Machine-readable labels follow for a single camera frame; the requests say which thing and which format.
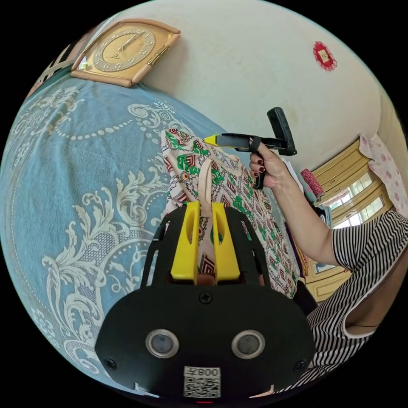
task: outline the blue bedspread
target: blue bedspread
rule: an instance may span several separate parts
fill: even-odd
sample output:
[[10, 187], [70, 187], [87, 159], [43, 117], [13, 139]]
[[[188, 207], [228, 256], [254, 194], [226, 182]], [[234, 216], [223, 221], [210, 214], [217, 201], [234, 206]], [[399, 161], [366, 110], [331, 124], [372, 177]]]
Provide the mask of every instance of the blue bedspread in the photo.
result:
[[169, 176], [159, 134], [224, 129], [161, 92], [75, 79], [69, 69], [24, 103], [10, 131], [1, 241], [21, 301], [49, 342], [85, 374], [121, 388], [94, 344], [109, 309], [139, 287], [163, 216]]

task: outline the woman's hand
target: woman's hand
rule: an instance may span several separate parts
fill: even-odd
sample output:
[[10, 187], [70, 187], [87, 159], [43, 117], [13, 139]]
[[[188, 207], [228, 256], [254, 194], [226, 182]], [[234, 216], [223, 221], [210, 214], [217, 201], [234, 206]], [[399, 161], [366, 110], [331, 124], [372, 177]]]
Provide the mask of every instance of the woman's hand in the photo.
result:
[[262, 155], [263, 160], [256, 153], [251, 153], [249, 167], [253, 177], [258, 177], [260, 173], [266, 172], [263, 180], [265, 187], [275, 188], [292, 178], [285, 163], [263, 143], [259, 145], [258, 152]]

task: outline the label sticker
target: label sticker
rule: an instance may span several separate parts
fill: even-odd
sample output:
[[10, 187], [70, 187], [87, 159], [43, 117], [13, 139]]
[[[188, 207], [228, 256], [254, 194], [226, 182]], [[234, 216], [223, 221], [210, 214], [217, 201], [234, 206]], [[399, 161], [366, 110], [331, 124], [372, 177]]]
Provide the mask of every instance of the label sticker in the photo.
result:
[[321, 41], [317, 41], [313, 47], [313, 54], [319, 65], [326, 71], [333, 71], [337, 67], [337, 61], [333, 54]]
[[184, 396], [192, 398], [220, 398], [220, 368], [184, 367]]

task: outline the clock face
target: clock face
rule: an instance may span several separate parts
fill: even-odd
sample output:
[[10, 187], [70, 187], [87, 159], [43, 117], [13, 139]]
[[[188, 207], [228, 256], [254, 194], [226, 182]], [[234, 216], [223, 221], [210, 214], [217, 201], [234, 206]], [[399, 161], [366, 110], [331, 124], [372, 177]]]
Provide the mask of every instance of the clock face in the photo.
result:
[[92, 63], [98, 71], [105, 73], [122, 71], [147, 58], [155, 44], [155, 35], [145, 27], [116, 31], [97, 44]]

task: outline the black and white striped dress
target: black and white striped dress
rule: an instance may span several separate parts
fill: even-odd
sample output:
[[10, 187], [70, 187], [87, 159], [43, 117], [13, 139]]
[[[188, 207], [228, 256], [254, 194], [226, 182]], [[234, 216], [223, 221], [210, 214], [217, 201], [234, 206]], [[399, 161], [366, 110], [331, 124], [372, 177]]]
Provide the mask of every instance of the black and white striped dress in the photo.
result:
[[349, 312], [373, 292], [390, 272], [408, 244], [408, 218], [389, 211], [356, 227], [334, 229], [334, 256], [351, 277], [309, 316], [316, 342], [312, 363], [287, 391], [316, 380], [353, 356], [374, 333], [346, 332]]

